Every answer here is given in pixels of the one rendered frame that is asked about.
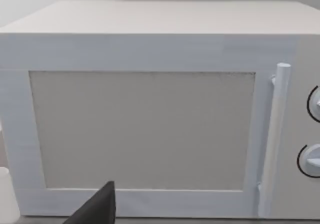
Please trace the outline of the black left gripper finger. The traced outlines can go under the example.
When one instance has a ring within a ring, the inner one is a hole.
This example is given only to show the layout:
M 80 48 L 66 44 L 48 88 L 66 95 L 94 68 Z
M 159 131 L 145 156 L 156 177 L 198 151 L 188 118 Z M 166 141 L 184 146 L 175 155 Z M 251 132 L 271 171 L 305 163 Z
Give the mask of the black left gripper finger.
M 115 224 L 115 182 L 108 181 L 63 224 Z

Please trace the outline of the pale microwave door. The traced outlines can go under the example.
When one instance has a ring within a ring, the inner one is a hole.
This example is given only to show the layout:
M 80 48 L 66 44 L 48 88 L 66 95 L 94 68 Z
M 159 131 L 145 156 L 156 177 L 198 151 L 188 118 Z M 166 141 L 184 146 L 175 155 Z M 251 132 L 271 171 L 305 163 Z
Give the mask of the pale microwave door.
M 255 217 L 292 35 L 0 34 L 0 123 L 23 215 L 106 182 L 119 217 Z

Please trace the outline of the white cup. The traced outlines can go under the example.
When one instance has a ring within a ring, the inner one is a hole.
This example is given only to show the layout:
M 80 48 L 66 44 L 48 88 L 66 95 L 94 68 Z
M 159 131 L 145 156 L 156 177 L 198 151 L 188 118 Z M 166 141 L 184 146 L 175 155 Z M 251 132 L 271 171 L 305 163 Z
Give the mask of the white cup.
M 15 224 L 20 218 L 20 210 L 6 167 L 0 167 L 0 224 Z

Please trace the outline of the pale microwave oven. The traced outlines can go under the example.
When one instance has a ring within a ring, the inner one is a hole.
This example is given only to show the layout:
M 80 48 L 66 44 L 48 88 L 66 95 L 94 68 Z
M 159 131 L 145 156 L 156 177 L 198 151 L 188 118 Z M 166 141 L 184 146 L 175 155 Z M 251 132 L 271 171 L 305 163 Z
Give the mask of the pale microwave oven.
M 296 164 L 303 146 L 320 144 L 320 123 L 306 108 L 320 87 L 320 10 L 297 2 L 64 1 L 1 33 L 295 36 L 268 218 L 320 219 L 320 179 L 304 176 Z

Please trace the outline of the pale microwave knob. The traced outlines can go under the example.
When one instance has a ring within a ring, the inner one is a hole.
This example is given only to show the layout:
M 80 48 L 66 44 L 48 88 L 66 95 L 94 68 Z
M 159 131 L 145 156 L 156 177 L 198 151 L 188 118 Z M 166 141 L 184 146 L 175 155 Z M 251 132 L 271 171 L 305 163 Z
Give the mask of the pale microwave knob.
M 304 176 L 312 179 L 320 179 L 320 144 L 305 145 L 299 151 L 296 158 L 298 170 Z
M 306 109 L 315 122 L 320 123 L 320 87 L 315 86 L 307 97 Z

